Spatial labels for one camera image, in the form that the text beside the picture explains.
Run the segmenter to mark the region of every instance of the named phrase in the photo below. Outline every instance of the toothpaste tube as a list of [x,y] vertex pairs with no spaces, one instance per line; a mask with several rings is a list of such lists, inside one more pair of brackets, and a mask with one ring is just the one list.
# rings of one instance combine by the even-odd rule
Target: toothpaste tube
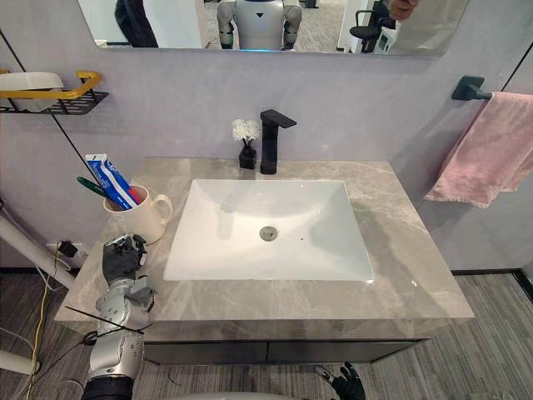
[[86,154],[85,160],[102,189],[122,210],[129,210],[141,203],[126,179],[107,159],[107,154]]

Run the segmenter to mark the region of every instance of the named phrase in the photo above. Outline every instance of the black chair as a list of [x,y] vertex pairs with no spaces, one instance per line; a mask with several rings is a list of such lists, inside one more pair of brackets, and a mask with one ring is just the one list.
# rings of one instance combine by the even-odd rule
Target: black chair
[[[370,21],[365,27],[359,26],[359,15],[370,13]],[[382,2],[375,2],[372,10],[356,11],[356,26],[350,29],[354,38],[361,39],[362,53],[372,53],[380,37],[381,28],[396,29],[396,21],[390,17],[389,10]]]

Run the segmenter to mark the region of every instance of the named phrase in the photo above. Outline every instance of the faucet handle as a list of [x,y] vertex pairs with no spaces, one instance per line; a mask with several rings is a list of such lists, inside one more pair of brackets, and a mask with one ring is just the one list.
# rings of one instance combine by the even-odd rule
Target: faucet handle
[[261,120],[268,127],[290,128],[296,125],[296,121],[272,109],[263,111]]

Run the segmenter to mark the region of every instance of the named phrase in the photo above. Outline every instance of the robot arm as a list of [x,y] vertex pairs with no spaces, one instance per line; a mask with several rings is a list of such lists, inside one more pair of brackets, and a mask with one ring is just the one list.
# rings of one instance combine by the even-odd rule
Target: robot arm
[[233,48],[232,19],[236,0],[222,0],[217,8],[218,34],[222,48]]
[[283,30],[283,50],[292,50],[298,38],[301,23],[301,6],[298,0],[283,0],[285,29]]
[[138,235],[123,235],[104,245],[102,271],[109,289],[97,300],[97,310],[108,322],[98,321],[82,400],[132,398],[144,353],[141,330],[156,293],[148,277],[135,279],[135,271],[144,263],[144,242]]

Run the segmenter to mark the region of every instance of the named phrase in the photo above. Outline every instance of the humanoid robot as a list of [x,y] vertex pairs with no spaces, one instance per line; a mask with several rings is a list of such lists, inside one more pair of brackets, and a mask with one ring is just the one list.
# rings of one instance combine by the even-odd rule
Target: humanoid robot
[[217,19],[222,48],[233,48],[235,21],[241,49],[292,50],[301,7],[298,0],[222,0]]

